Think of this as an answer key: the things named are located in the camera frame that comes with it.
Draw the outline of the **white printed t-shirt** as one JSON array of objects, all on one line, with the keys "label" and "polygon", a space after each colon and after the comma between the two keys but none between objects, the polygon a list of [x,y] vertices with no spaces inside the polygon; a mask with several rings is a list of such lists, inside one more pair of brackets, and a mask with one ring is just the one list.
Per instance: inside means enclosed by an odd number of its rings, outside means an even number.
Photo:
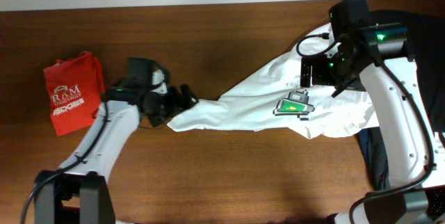
[{"label": "white printed t-shirt", "polygon": [[407,128],[415,118],[412,108],[379,67],[362,72],[365,92],[345,90],[333,97],[332,86],[300,86],[302,54],[326,49],[334,38],[323,40],[319,35],[331,32],[329,24],[314,29],[300,46],[273,59],[218,100],[200,99],[193,108],[176,115],[169,128],[177,132],[289,128],[305,138],[347,137],[378,126],[396,131]]}]

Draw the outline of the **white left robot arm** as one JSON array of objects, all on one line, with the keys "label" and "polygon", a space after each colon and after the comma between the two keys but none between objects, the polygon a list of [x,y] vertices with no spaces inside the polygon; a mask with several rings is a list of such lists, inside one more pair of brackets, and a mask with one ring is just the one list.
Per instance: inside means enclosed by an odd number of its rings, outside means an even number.
[{"label": "white left robot arm", "polygon": [[35,223],[118,223],[107,182],[126,141],[143,118],[158,127],[197,102],[187,85],[111,88],[77,149],[36,177],[25,204],[34,206]]}]

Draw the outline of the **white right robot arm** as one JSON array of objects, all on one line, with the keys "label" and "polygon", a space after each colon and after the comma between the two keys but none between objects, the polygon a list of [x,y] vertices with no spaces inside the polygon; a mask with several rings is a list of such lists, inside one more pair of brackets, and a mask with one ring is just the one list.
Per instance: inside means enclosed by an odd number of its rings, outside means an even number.
[{"label": "white right robot arm", "polygon": [[423,106],[407,28],[400,23],[332,26],[316,38],[329,45],[299,56],[318,60],[332,79],[333,96],[358,81],[378,118],[389,166],[389,189],[367,193],[331,223],[443,223],[444,135],[435,133]]}]

